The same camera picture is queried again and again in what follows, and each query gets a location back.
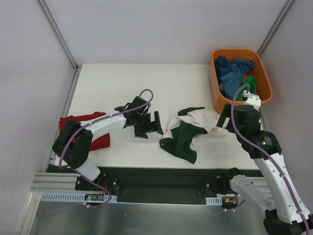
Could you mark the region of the white and green t shirt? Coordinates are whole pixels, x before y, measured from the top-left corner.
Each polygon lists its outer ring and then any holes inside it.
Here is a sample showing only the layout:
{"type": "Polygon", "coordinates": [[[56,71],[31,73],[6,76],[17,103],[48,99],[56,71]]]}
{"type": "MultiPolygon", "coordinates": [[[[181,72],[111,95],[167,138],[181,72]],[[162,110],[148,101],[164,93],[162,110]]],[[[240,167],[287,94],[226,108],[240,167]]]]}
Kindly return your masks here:
{"type": "Polygon", "coordinates": [[[224,137],[227,131],[217,126],[217,115],[205,107],[190,107],[171,119],[166,133],[159,140],[167,153],[194,164],[202,136],[224,137]]]}

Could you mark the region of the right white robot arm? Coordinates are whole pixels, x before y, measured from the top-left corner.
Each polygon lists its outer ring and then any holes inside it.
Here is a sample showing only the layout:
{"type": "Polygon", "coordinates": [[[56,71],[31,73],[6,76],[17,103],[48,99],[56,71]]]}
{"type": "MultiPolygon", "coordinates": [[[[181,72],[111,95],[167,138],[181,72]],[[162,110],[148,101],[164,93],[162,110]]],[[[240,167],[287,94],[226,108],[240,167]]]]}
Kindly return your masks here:
{"type": "Polygon", "coordinates": [[[226,129],[234,133],[262,173],[271,196],[266,196],[237,168],[221,173],[211,183],[219,194],[237,193],[250,205],[264,214],[263,225],[269,235],[301,235],[313,232],[313,214],[304,205],[287,171],[281,146],[276,136],[261,129],[260,102],[250,95],[239,106],[226,104],[217,126],[222,127],[229,118],[226,129]]]}

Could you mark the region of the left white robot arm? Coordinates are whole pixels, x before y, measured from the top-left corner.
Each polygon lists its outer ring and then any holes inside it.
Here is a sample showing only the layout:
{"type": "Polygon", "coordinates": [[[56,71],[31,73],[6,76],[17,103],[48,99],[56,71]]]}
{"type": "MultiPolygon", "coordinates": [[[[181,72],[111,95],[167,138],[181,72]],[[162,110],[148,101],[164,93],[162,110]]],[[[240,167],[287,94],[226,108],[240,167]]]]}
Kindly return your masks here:
{"type": "Polygon", "coordinates": [[[86,121],[69,120],[58,135],[52,150],[58,156],[59,168],[72,168],[87,178],[86,184],[92,190],[103,186],[100,169],[89,159],[91,145],[100,137],[112,131],[134,127],[134,135],[148,138],[148,133],[163,134],[159,112],[154,112],[154,120],[149,113],[150,103],[136,96],[131,103],[116,107],[108,114],[86,121]]]}

